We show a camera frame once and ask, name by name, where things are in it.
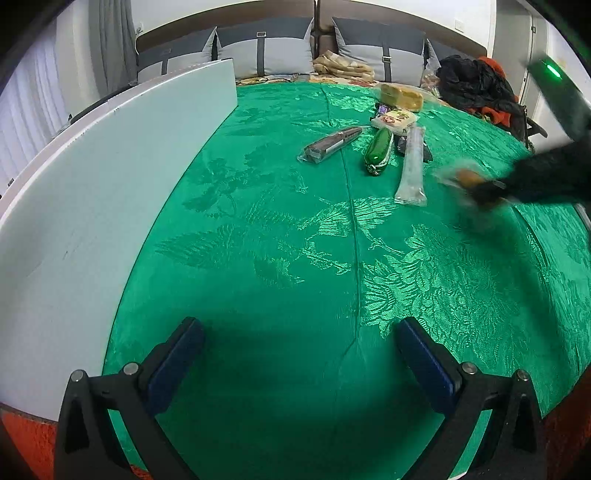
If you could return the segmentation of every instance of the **cheese package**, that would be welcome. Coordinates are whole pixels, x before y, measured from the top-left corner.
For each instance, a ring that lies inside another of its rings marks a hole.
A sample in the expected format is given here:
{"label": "cheese package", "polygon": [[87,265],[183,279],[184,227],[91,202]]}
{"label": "cheese package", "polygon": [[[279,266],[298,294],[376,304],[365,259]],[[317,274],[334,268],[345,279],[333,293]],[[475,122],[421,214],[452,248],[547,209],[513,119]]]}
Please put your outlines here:
{"label": "cheese package", "polygon": [[389,106],[396,106],[419,112],[423,108],[423,96],[409,87],[403,85],[393,85],[392,83],[383,83],[380,85],[379,100]]}
{"label": "cheese package", "polygon": [[395,108],[372,119],[371,124],[375,128],[386,127],[395,135],[403,135],[405,130],[416,121],[417,116],[414,113],[403,108]]}

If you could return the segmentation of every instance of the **white foam board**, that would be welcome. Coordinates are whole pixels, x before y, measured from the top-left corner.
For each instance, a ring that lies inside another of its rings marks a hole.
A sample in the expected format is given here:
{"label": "white foam board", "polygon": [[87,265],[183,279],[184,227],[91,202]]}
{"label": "white foam board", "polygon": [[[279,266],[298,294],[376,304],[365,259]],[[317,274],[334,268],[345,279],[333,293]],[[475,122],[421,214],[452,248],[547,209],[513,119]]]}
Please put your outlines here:
{"label": "white foam board", "polygon": [[57,420],[70,373],[100,375],[162,206],[236,107],[232,62],[145,82],[60,134],[0,200],[0,402]]}

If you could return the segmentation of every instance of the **clear plastic tube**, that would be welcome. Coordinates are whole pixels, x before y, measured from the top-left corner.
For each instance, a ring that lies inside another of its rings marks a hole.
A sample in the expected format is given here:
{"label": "clear plastic tube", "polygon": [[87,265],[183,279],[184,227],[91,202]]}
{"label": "clear plastic tube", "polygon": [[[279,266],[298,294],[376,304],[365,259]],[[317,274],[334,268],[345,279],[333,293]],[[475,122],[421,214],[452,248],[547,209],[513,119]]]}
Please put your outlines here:
{"label": "clear plastic tube", "polygon": [[424,127],[413,125],[408,129],[407,147],[402,167],[400,186],[394,196],[396,203],[425,206],[427,196],[423,190],[423,138]]}

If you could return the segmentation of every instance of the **headboard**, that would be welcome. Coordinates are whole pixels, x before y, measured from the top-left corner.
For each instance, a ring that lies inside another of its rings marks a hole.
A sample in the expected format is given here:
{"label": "headboard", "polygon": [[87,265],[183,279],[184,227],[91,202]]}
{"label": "headboard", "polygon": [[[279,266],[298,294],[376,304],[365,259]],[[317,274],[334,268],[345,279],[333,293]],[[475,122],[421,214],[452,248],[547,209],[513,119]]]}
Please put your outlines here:
{"label": "headboard", "polygon": [[384,24],[404,24],[418,28],[427,38],[440,42],[451,50],[478,58],[486,55],[486,48],[475,41],[425,18],[416,17],[392,8],[351,0],[318,0],[319,52],[331,50],[338,53],[332,17],[368,20]]}
{"label": "headboard", "polygon": [[135,43],[139,53],[214,26],[230,27],[273,17],[313,17],[314,0],[255,0],[205,10],[150,30]]}

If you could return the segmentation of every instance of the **blue gripper pad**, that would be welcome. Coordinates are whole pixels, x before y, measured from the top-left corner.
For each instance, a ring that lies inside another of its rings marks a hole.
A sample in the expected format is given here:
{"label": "blue gripper pad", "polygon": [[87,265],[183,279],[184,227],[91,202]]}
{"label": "blue gripper pad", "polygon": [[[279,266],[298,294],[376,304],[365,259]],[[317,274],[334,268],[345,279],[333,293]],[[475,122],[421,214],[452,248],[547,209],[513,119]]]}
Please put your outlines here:
{"label": "blue gripper pad", "polygon": [[438,413],[449,415],[456,407],[456,393],[460,385],[446,373],[434,352],[427,346],[427,341],[421,336],[427,337],[432,347],[437,344],[415,319],[402,320],[396,326],[396,330],[398,349],[425,392],[431,408]]}
{"label": "blue gripper pad", "polygon": [[203,325],[193,320],[189,328],[177,340],[166,359],[150,377],[144,402],[146,411],[154,416],[165,412],[173,400],[195,357],[205,343]]}

